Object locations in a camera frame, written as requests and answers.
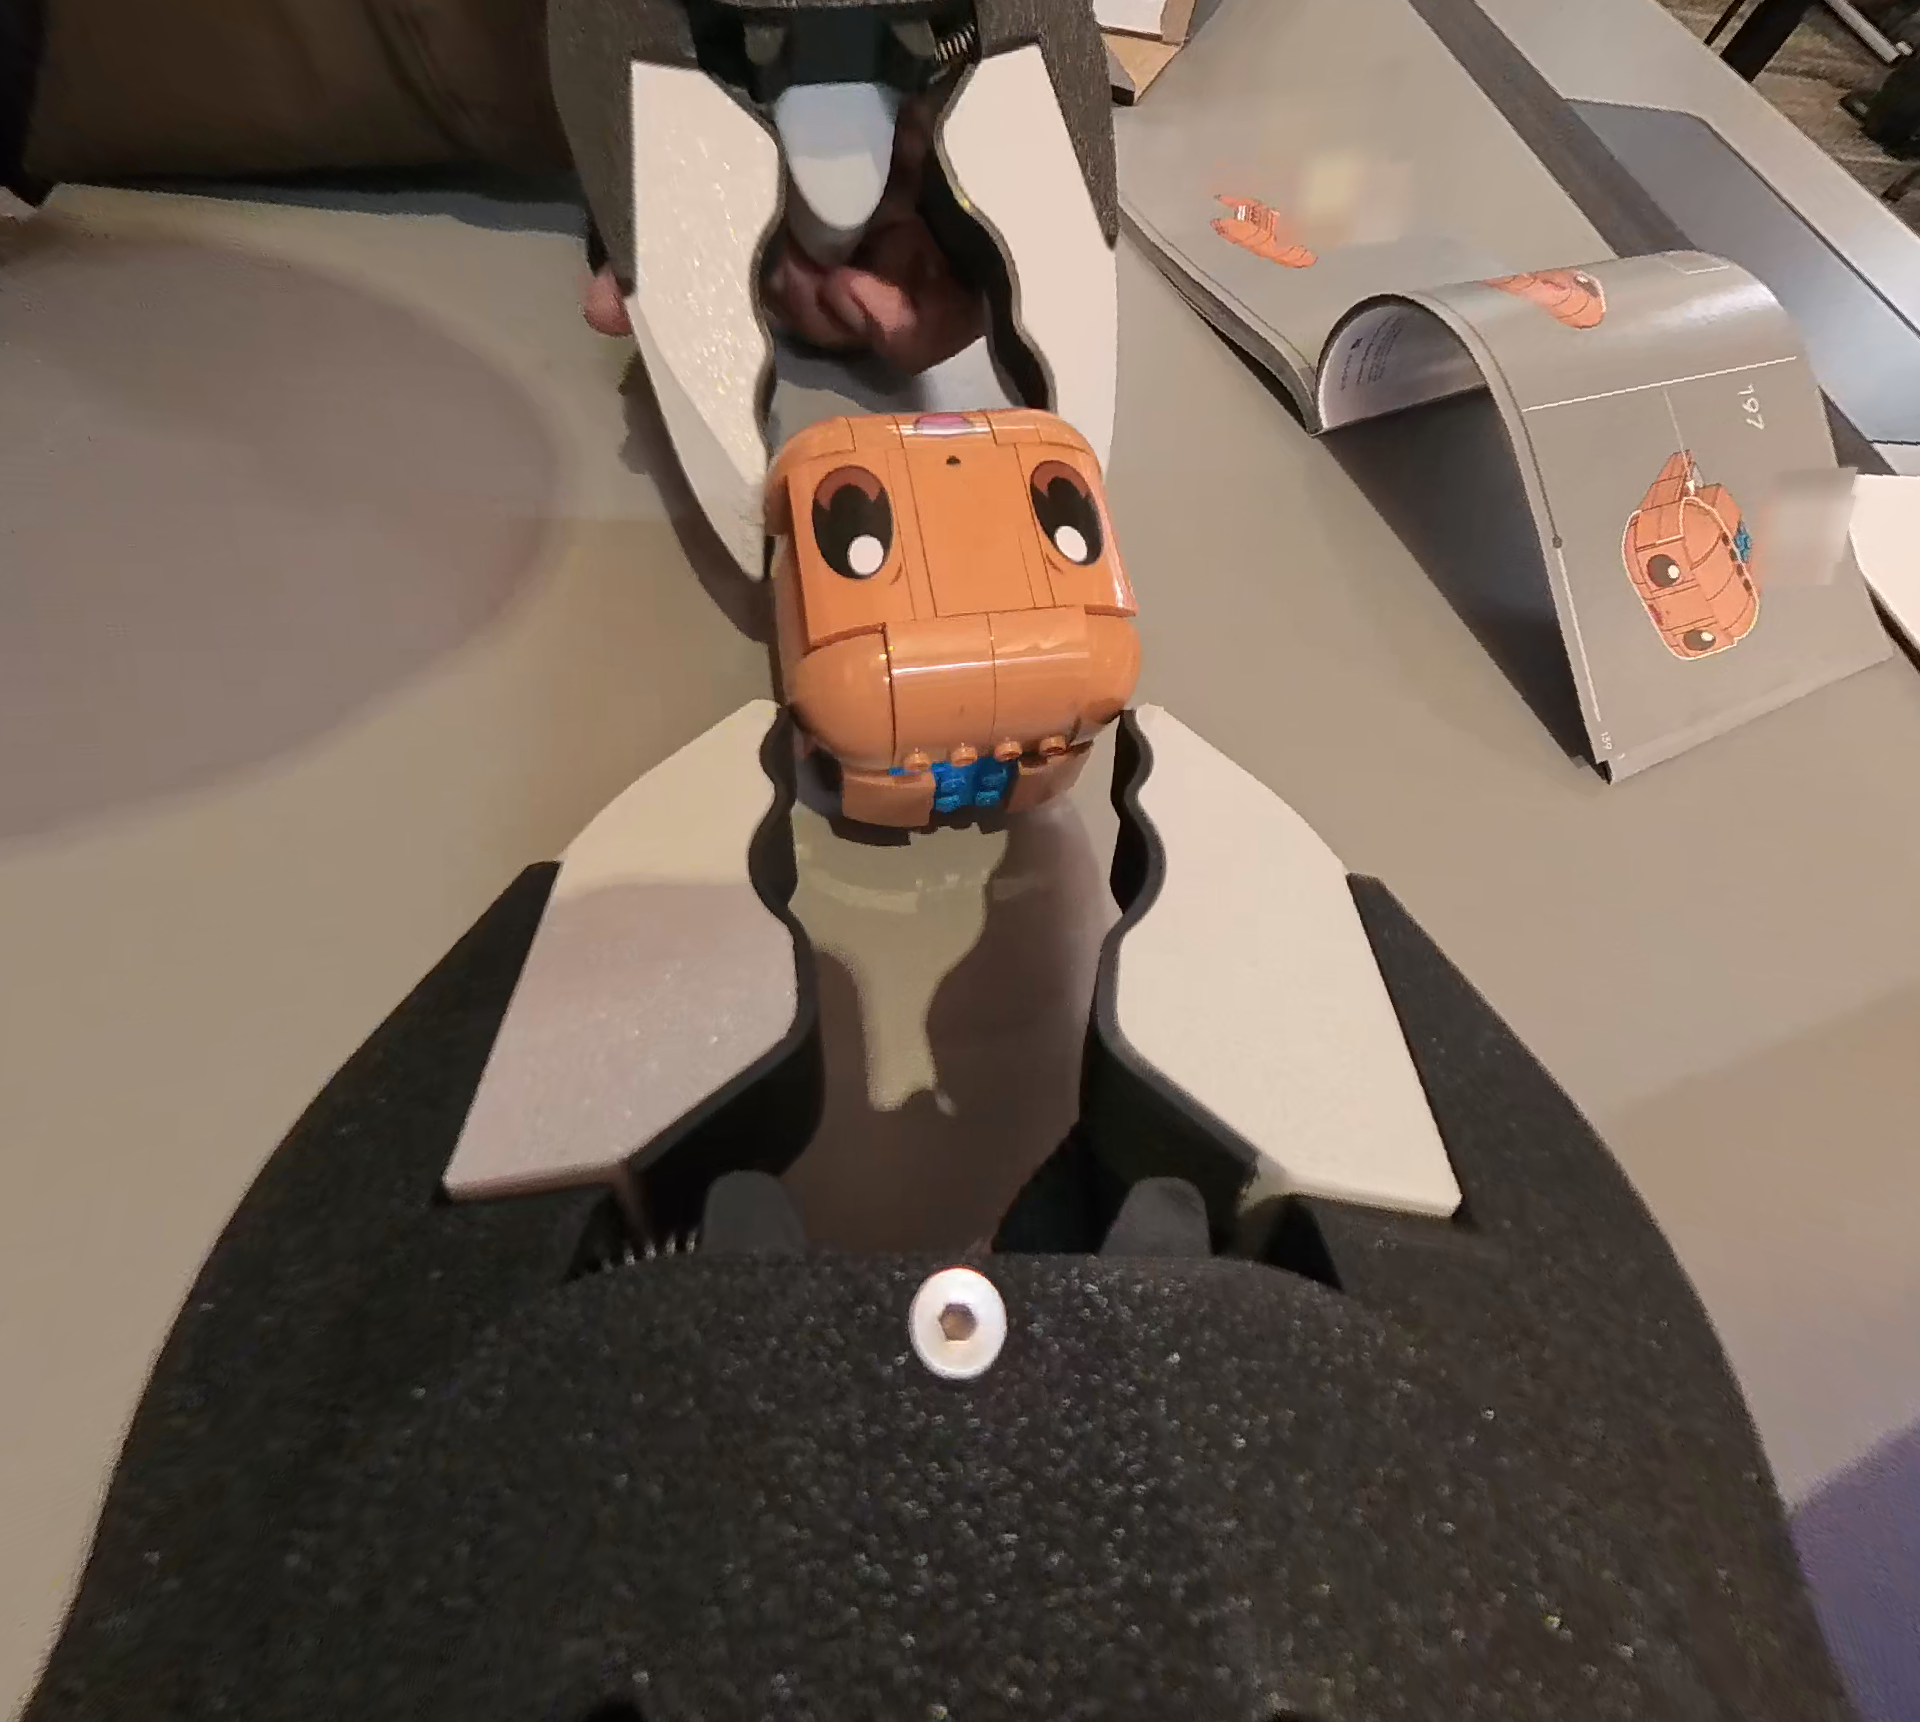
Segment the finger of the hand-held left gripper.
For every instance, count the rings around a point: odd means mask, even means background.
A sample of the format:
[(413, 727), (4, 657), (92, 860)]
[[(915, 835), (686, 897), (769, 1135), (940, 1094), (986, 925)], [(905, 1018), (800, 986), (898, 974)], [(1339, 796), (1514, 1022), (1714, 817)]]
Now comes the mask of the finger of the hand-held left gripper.
[(980, 264), (986, 354), (1024, 408), (1073, 423), (1098, 464), (1116, 423), (1116, 248), (1081, 178), (1044, 46), (969, 68), (936, 160)]
[(783, 220), (780, 139), (700, 68), (634, 64), (631, 144), (634, 338), (693, 505), (758, 583), (774, 382), (758, 267)]

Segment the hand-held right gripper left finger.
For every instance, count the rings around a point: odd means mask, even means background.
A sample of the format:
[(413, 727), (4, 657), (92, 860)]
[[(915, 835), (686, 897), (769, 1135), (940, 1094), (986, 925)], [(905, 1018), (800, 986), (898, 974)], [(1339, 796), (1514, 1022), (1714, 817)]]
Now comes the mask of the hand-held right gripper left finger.
[(822, 1115), (820, 983), (794, 919), (794, 741), (752, 700), (564, 851), (470, 1119), (456, 1202), (614, 1186), (700, 1202), (783, 1170)]

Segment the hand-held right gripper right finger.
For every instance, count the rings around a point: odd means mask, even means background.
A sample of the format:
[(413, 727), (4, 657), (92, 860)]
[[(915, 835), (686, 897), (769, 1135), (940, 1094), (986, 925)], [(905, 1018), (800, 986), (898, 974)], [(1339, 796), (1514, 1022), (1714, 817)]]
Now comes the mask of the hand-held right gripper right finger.
[(1342, 857), (1163, 708), (1116, 727), (1093, 1151), (1211, 1218), (1283, 1197), (1453, 1218), (1460, 1182)]

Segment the brown lego head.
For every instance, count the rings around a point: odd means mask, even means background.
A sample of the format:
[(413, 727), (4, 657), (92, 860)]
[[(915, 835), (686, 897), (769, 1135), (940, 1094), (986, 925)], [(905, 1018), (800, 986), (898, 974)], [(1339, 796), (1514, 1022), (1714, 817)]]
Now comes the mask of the brown lego head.
[(1044, 408), (816, 420), (770, 459), (783, 703), (838, 817), (1035, 813), (1142, 672), (1090, 440)]

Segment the grey instruction booklet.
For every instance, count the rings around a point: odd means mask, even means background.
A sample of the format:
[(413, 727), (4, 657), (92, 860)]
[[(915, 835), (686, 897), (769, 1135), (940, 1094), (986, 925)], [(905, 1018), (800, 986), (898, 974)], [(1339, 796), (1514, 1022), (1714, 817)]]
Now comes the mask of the grey instruction booklet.
[(1691, 248), (1504, 271), (1342, 244), (1279, 178), (1127, 130), (1127, 227), (1295, 400), (1608, 784), (1893, 657), (1784, 302)]

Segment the person's left hand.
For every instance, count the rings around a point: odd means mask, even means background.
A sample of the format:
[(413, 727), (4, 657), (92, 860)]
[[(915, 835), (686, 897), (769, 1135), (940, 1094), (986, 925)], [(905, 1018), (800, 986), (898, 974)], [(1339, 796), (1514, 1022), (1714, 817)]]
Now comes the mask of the person's left hand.
[(951, 271), (921, 215), (915, 165), (893, 172), (866, 239), (838, 267), (780, 231), (758, 299), (786, 342), (871, 354), (910, 376), (951, 363), (986, 329), (985, 299)]

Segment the white desk stand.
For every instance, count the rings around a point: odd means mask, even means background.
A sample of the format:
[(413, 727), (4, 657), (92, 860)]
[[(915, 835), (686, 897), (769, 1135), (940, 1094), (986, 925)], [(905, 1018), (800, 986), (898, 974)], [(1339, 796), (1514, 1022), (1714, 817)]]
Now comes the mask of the white desk stand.
[(1916, 475), (1858, 475), (1849, 547), (1861, 583), (1916, 662)]

